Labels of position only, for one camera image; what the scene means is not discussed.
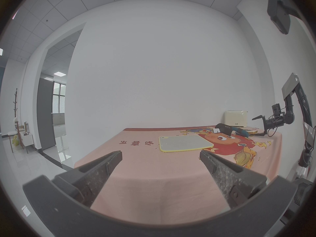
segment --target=white toaster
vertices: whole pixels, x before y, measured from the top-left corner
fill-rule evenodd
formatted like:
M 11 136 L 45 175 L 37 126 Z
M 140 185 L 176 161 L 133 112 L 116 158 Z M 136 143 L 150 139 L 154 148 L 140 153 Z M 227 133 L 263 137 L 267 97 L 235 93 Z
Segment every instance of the white toaster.
M 247 127 L 247 111 L 225 111 L 224 124 Z

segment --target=tiled floor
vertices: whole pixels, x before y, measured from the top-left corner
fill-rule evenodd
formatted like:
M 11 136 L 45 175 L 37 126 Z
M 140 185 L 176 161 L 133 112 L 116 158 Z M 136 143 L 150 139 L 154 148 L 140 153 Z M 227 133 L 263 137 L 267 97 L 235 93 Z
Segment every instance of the tiled floor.
M 74 162 L 72 161 L 71 153 L 68 147 L 65 124 L 55 125 L 54 132 L 56 145 L 43 150 L 43 152 L 61 164 L 73 168 Z
M 22 185 L 40 175 L 53 179 L 54 176 L 65 170 L 41 156 L 31 146 L 28 147 L 28 154 L 26 149 L 22 149 L 20 145 L 12 148 L 13 153 L 9 138 L 0 138 L 0 180 L 2 185 L 17 211 L 30 226 L 40 236 L 53 237 L 28 202 Z M 28 217 L 22 211 L 24 206 L 31 212 Z

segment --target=pink tablecloth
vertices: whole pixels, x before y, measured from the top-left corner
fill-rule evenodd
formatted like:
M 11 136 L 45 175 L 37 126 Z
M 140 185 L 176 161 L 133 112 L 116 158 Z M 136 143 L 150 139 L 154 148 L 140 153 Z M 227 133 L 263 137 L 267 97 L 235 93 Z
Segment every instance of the pink tablecloth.
M 214 143 L 210 151 L 264 174 L 270 180 L 278 174 L 281 133 L 250 139 L 216 134 L 223 139 L 211 137 L 214 134 L 208 136 L 208 127 L 125 129 L 75 164 L 78 167 L 112 151 L 122 151 L 123 160 L 91 209 L 144 224 L 188 223 L 227 209 L 228 204 L 199 159 L 201 150 L 164 153 L 159 149 L 159 136 L 191 134 L 199 134 Z

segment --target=door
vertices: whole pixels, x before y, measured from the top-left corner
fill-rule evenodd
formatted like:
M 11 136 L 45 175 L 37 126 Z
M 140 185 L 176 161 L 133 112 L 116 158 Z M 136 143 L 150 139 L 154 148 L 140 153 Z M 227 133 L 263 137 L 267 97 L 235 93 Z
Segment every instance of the door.
M 53 81 L 39 79 L 37 90 L 37 127 L 42 149 L 55 146 L 55 133 L 53 126 Z

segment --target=cutting board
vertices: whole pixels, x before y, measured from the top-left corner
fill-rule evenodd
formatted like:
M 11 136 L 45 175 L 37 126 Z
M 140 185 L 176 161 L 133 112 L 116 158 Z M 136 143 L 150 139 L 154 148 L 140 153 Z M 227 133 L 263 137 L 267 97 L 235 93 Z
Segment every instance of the cutting board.
M 179 152 L 212 148 L 214 147 L 214 144 L 195 134 L 180 136 L 160 136 L 159 147 L 160 151 L 162 152 Z

